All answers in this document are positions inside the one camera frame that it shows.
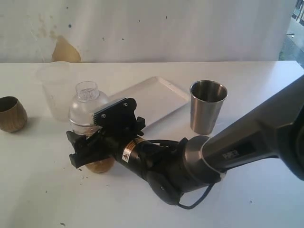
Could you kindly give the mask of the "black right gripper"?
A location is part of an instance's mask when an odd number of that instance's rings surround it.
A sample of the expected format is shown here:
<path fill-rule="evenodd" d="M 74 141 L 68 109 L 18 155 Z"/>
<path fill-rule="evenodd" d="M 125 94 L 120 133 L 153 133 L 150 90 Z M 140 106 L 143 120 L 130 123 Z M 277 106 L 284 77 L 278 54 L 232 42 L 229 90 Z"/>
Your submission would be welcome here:
<path fill-rule="evenodd" d="M 67 139 L 75 151 L 69 155 L 70 162 L 75 168 L 80 168 L 89 163 L 114 157 L 123 145 L 137 136 L 142 136 L 143 128 L 145 128 L 145 119 L 136 117 L 133 126 L 120 129 L 102 127 L 88 138 L 73 131 L 66 131 Z"/>

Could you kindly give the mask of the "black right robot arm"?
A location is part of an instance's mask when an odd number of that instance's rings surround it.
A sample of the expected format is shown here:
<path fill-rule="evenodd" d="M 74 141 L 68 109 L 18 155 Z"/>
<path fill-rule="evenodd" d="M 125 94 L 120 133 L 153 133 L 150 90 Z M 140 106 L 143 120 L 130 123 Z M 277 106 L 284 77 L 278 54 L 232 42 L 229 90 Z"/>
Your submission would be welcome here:
<path fill-rule="evenodd" d="M 67 131 L 75 151 L 71 164 L 79 168 L 114 158 L 176 206 L 184 193 L 203 187 L 209 193 L 228 170 L 262 159 L 279 158 L 304 178 L 302 77 L 211 138 L 147 141 L 145 119 L 134 115 L 136 106 L 133 98 L 124 98 L 97 110 L 93 122 L 100 129 L 90 137 Z"/>

